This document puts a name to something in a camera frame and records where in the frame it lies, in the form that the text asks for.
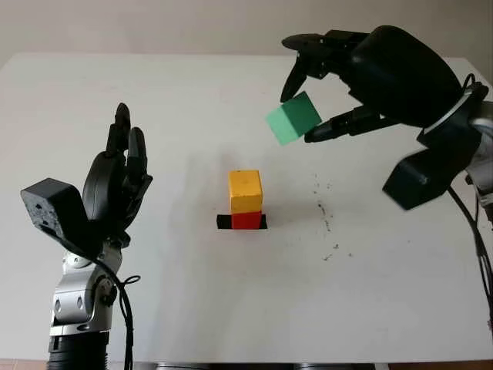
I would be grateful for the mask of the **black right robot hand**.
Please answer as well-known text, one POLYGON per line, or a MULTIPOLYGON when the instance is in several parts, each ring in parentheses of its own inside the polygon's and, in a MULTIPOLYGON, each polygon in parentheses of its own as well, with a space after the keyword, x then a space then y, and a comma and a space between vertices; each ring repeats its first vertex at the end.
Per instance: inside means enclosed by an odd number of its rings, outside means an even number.
POLYGON ((358 118, 366 131, 396 123, 425 128, 438 121, 461 97, 462 87, 449 65, 413 35, 381 25, 370 33, 330 30, 283 39, 296 62, 280 100, 293 98, 307 77, 332 73, 349 88, 361 108, 329 119, 305 134, 308 143, 350 133, 358 118))

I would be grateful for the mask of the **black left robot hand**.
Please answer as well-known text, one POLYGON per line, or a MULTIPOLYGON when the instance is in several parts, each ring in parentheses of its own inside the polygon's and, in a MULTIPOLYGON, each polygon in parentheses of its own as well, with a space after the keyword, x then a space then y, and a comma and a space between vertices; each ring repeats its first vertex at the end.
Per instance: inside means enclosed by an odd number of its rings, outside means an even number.
POLYGON ((129 108, 120 103, 109 127, 106 149, 93 160, 82 193, 91 223, 105 240, 120 248, 129 245, 126 229, 153 181, 147 163, 144 133, 131 125, 129 108))

